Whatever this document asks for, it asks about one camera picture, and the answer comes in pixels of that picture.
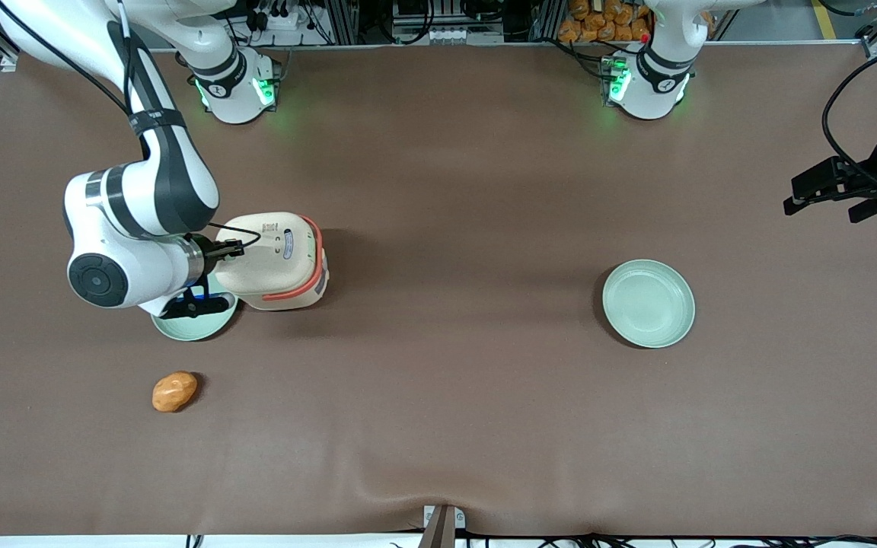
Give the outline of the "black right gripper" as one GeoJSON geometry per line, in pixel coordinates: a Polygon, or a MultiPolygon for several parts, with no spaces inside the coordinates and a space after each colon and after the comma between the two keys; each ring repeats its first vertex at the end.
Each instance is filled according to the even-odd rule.
{"type": "Polygon", "coordinates": [[[244,242],[241,240],[226,240],[223,244],[210,240],[201,239],[201,256],[205,265],[215,265],[217,261],[236,259],[246,253],[244,242]]]}

